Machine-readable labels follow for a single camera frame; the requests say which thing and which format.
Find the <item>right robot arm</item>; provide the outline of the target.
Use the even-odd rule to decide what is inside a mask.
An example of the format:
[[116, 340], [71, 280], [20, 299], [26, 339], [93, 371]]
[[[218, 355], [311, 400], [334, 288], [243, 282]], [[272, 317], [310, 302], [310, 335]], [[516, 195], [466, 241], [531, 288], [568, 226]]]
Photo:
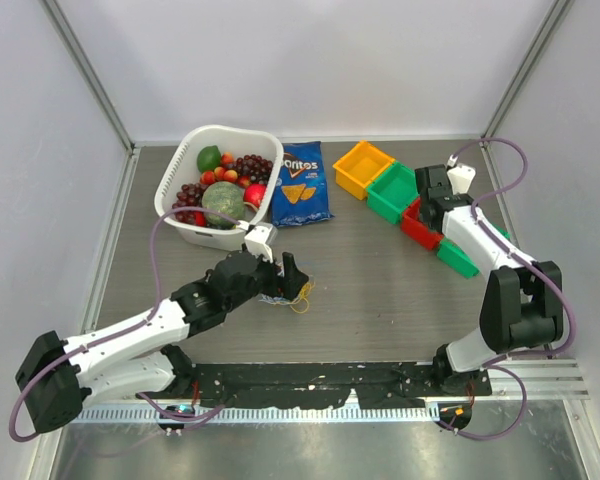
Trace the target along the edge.
[[457, 189], [459, 173], [445, 165], [415, 171], [420, 219], [457, 245], [486, 279], [478, 327], [439, 347], [433, 358], [431, 380], [445, 395], [457, 393], [481, 367], [564, 333], [559, 267], [536, 261], [506, 239], [473, 198]]

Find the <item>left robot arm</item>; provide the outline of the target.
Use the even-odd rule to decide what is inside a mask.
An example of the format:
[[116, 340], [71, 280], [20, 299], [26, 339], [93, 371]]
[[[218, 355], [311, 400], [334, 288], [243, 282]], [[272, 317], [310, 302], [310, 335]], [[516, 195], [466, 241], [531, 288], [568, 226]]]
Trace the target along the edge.
[[178, 342], [220, 325], [256, 296], [293, 301], [308, 281], [290, 253], [276, 263], [234, 251], [147, 312], [68, 339], [55, 331], [38, 336], [15, 374], [20, 395], [9, 419], [11, 438], [24, 439], [16, 431], [22, 407], [34, 427], [26, 437], [32, 440], [64, 427], [84, 408], [120, 396], [185, 397], [194, 370]]

